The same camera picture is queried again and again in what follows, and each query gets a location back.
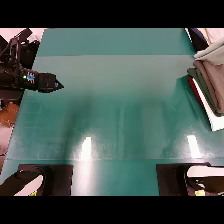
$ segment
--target brown leather object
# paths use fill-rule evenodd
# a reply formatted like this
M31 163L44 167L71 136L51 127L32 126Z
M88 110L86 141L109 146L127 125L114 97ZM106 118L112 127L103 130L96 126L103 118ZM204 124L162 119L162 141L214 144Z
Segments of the brown leather object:
M19 106L13 103L8 103L0 111L0 125L12 127L15 124L16 117L19 111Z

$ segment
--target yellow sticker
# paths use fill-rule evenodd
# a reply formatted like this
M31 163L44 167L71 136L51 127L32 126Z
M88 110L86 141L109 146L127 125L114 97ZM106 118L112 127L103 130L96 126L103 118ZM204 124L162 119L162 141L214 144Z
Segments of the yellow sticker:
M37 191L34 191L34 192L31 193L29 196L37 196Z
M205 196L205 191L204 190L199 190L194 192L196 196Z

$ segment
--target dark red cloth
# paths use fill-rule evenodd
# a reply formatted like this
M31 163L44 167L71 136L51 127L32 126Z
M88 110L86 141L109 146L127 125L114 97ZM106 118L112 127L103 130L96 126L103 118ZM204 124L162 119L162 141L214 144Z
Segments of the dark red cloth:
M194 84L194 81L193 81L192 76L189 76L189 77L188 77L188 83L189 83L191 89L193 90L194 95L196 96L198 102L201 104L201 106L203 107L203 109L205 109L204 104L203 104L202 101L201 101L201 97L200 97L200 95L198 94L197 88L196 88L196 86L195 86L195 84Z

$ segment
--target table surface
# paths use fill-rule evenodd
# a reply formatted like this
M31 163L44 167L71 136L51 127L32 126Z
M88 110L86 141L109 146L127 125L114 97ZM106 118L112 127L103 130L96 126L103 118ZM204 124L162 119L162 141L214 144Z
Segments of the table surface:
M72 195L158 195L156 164L224 165L224 131L188 86L180 29L48 29L34 70L65 86L25 91L2 183L19 164L74 164Z

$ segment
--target brown cloth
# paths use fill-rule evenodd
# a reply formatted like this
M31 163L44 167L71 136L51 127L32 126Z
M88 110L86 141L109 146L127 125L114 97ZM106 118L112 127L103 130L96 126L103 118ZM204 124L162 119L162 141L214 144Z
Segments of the brown cloth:
M224 113L224 65L213 65L207 61L195 61L208 87L218 113Z

